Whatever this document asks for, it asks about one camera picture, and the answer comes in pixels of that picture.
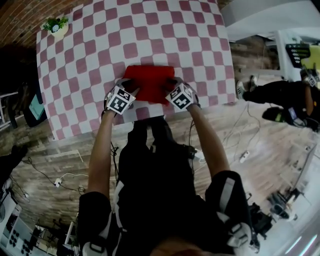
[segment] person sitting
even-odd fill
[[[105,110],[92,149],[88,187],[79,199],[77,236],[83,255],[234,255],[251,241],[241,177],[230,171],[216,132],[197,103],[187,107],[211,175],[205,200],[196,194],[185,145],[165,119],[134,122],[119,157],[110,204],[111,136],[115,112]],[[147,128],[154,143],[146,146]]]
[[[263,86],[257,86],[257,78],[252,76],[248,90],[243,82],[237,83],[239,100],[258,104],[275,104],[284,110],[293,110],[295,116],[304,121],[305,126],[318,130],[320,122],[320,91],[311,87],[305,80],[289,82],[275,81]]]

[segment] hand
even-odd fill
[[[113,113],[113,117],[115,117],[117,115],[116,112],[114,112],[113,110],[111,110],[110,108],[107,108],[108,102],[109,102],[109,96],[112,92],[113,88],[104,96],[104,101],[103,101],[103,111],[101,113],[101,118],[104,114],[106,113]]]
[[[114,119],[116,115],[117,115],[117,113],[114,112],[114,111],[111,110],[111,109],[105,110],[105,111],[103,111],[102,114],[101,114],[101,122],[102,122],[103,120]]]
[[[193,97],[193,103],[190,104],[189,106],[187,106],[186,110],[188,110],[190,112],[190,110],[195,108],[195,107],[201,109],[201,105],[199,104],[199,98],[198,98],[197,92],[188,83],[185,83],[184,85],[189,90],[192,91],[192,97]]]

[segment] table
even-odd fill
[[[11,96],[11,95],[15,95],[15,94],[18,94],[18,92],[15,91],[15,92],[12,92],[12,93],[0,94],[0,131],[6,129],[6,128],[9,127],[10,124],[11,124],[11,121],[10,121],[10,120],[9,120],[9,121],[6,121],[6,120],[5,120],[4,108],[5,108],[6,106],[2,106],[1,99],[2,99],[2,98],[5,98],[5,97],[8,97],[8,96]],[[23,114],[22,114],[22,115],[19,115],[19,116],[15,117],[15,120],[17,120],[17,119],[19,119],[19,118],[21,118],[21,117],[23,117],[23,116],[24,116]]]
[[[55,139],[99,128],[103,99],[129,65],[169,65],[189,83],[202,107],[235,101],[227,31],[215,0],[94,0],[68,15],[57,40],[37,33],[37,67]],[[180,110],[135,101],[114,124]]]
[[[248,75],[270,75],[284,77],[285,80],[293,82],[301,81],[301,68],[296,68],[293,66],[286,51],[287,44],[298,44],[302,40],[301,37],[291,32],[290,29],[286,29],[275,31],[274,40],[278,51],[280,70],[243,68],[241,69],[241,73]]]
[[[231,41],[295,28],[313,38],[319,35],[316,28],[320,26],[320,14],[312,1],[233,0],[221,10],[221,14]]]

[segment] checkered tablecloth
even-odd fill
[[[105,94],[129,65],[173,66],[203,108],[235,101],[227,31],[215,0],[94,0],[75,7],[57,40],[37,33],[46,115],[60,140],[99,128]],[[180,110],[135,101],[115,124]]]

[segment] shoe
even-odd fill
[[[241,81],[238,81],[236,84],[236,92],[238,94],[238,99],[243,100],[244,99],[244,93],[246,92],[244,83]]]
[[[256,76],[254,76],[254,75],[252,75],[251,77],[250,77],[250,83],[249,83],[249,85],[250,85],[250,92],[252,92],[256,87],[257,87],[257,82],[258,82],[258,79],[257,79],[257,77]]]

